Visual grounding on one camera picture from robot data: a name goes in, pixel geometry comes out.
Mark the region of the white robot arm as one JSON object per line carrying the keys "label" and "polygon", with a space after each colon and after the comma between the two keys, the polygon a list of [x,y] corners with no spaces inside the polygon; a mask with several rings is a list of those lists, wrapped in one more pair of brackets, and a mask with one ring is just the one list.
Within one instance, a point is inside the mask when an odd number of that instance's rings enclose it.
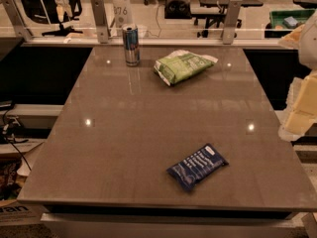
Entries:
{"label": "white robot arm", "polygon": [[303,79],[294,77],[288,89],[278,136],[290,142],[304,136],[317,118],[317,12],[279,44],[298,49],[299,62],[310,69]]}

